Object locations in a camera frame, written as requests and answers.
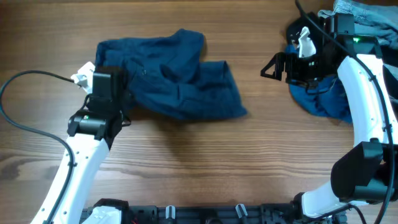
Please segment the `dark blue shorts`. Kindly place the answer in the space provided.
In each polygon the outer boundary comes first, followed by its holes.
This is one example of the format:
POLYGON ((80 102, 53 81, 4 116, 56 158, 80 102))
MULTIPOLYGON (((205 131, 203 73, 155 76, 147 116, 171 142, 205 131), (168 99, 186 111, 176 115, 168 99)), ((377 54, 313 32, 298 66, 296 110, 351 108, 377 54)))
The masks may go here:
POLYGON ((205 36, 180 29, 168 37, 105 40, 95 65, 127 73, 137 104, 175 119, 233 119, 246 115, 226 61, 201 61, 205 36))

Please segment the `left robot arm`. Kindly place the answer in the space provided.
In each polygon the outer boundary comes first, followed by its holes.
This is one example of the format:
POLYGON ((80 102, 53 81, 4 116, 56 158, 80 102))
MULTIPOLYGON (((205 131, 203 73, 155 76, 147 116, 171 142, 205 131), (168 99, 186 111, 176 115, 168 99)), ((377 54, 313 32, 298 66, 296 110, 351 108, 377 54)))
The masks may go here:
POLYGON ((89 108, 69 120, 69 150, 58 168, 50 190, 33 223, 78 223, 100 164, 109 154, 125 116, 122 98, 126 74, 95 72, 89 108))

